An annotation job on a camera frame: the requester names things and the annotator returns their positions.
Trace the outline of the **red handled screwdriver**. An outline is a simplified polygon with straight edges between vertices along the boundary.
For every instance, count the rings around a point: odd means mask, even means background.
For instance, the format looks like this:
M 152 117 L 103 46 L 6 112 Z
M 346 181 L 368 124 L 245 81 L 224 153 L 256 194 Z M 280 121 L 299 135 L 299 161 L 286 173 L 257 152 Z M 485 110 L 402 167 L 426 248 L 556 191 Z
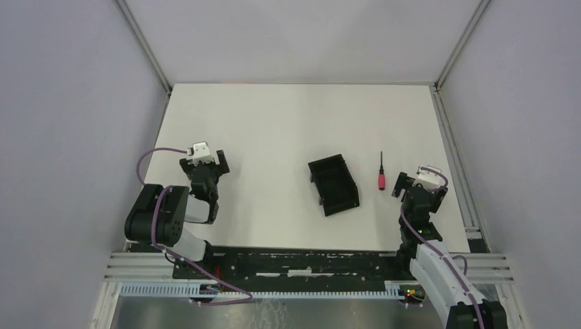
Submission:
M 378 171 L 378 189 L 380 191 L 384 191 L 386 188 L 386 178 L 384 174 L 384 166 L 383 166 L 383 152 L 380 152 L 380 166 Z

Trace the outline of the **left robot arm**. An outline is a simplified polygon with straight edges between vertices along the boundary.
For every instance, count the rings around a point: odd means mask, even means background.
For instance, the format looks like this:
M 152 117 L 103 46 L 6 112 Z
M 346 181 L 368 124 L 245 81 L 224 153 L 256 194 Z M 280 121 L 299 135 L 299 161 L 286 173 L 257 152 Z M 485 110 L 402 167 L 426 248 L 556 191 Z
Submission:
M 180 167 L 188 185 L 147 184 L 140 174 L 141 162 L 156 151 L 183 154 Z M 142 190 L 125 220 L 129 241 L 151 245 L 184 262 L 206 262 L 211 258 L 210 242 L 184 228 L 186 223 L 211 225 L 219 211 L 220 177 L 230 172 L 222 149 L 212 153 L 207 143 L 188 149 L 156 147 L 146 151 L 136 164 Z

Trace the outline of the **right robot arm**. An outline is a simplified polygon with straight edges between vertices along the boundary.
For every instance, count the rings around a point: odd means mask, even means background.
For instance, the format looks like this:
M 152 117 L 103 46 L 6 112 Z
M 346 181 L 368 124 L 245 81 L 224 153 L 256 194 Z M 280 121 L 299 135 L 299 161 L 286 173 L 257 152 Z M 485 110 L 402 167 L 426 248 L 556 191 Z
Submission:
M 419 282 L 445 328 L 507 328 L 502 304 L 488 300 L 469 282 L 466 267 L 456 264 L 431 222 L 448 184 L 441 170 L 430 166 L 419 167 L 414 176 L 399 173 L 392 191 L 401 201 L 397 257 Z

